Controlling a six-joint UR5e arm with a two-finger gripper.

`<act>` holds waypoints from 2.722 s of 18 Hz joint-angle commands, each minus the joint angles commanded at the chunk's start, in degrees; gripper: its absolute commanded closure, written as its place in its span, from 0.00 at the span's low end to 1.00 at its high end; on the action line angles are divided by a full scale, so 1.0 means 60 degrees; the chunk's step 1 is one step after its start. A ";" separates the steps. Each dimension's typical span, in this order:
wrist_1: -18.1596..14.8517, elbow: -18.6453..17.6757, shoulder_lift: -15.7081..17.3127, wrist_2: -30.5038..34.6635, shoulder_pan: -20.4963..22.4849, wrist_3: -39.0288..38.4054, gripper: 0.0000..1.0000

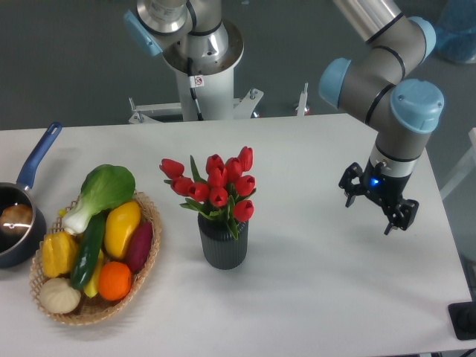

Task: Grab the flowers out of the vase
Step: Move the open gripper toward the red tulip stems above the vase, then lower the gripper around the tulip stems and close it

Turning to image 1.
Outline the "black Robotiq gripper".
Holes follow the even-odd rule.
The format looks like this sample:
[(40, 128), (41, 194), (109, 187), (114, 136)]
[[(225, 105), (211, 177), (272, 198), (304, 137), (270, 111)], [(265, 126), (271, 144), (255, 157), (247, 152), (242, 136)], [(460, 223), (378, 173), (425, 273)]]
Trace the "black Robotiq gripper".
[(387, 217), (388, 224), (384, 234), (392, 230), (406, 231), (414, 222), (419, 202), (413, 199), (403, 199), (402, 192), (410, 176), (386, 176), (376, 170), (370, 161), (364, 170), (359, 164), (353, 162), (343, 173), (338, 186), (347, 197), (345, 207), (349, 208), (357, 196), (364, 195), (380, 206)]

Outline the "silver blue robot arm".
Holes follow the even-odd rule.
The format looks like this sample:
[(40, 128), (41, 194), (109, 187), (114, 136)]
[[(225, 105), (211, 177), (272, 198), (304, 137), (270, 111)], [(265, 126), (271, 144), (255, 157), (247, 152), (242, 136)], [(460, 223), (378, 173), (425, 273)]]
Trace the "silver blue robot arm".
[[(365, 196), (377, 204), (388, 230), (406, 230), (419, 205), (402, 192), (444, 105), (435, 85), (409, 74), (433, 51), (436, 34), (429, 22), (404, 16), (393, 1), (337, 5), (370, 53), (358, 63), (333, 60), (321, 75), (319, 95), (377, 132), (367, 165), (351, 164), (339, 185), (348, 203)], [(139, 1), (123, 23), (140, 48), (163, 56), (176, 73), (184, 120), (253, 112), (259, 94), (234, 98), (234, 67), (244, 45), (237, 28), (223, 19), (219, 1)]]

